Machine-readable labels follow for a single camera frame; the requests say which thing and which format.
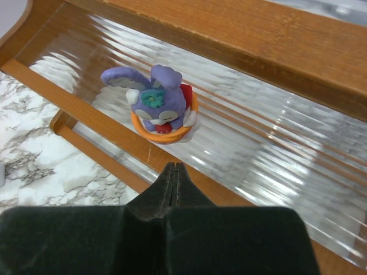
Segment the purple bunny orange cup toy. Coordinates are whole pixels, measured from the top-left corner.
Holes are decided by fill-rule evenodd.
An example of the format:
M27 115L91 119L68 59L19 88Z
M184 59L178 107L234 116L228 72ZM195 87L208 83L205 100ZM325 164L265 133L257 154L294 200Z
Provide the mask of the purple bunny orange cup toy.
M100 79L106 85L127 89L132 124L150 142L189 142L200 127L197 95L171 67L154 65L150 78L134 68L114 67L105 70Z

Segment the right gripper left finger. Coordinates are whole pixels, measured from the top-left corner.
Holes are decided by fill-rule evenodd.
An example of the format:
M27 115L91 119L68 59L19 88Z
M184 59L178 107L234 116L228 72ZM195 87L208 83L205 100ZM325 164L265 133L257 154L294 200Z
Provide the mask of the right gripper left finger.
M1 214L2 274L161 274L161 210L175 165L124 206L19 206Z

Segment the wooden tiered shelf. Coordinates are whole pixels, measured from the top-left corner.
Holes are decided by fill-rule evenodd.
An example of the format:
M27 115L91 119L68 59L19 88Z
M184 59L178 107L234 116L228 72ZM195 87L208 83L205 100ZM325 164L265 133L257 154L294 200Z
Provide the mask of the wooden tiered shelf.
M171 66L189 143L143 134L101 73ZM27 1L1 70L58 107L51 130L141 193L184 162L221 206L286 206L322 274L366 273L366 28L268 1Z

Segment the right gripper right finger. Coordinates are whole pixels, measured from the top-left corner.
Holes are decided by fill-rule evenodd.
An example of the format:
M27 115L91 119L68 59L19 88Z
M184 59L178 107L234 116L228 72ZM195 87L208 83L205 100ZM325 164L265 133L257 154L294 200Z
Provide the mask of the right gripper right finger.
M173 206L168 274L320 274L306 226L287 207Z

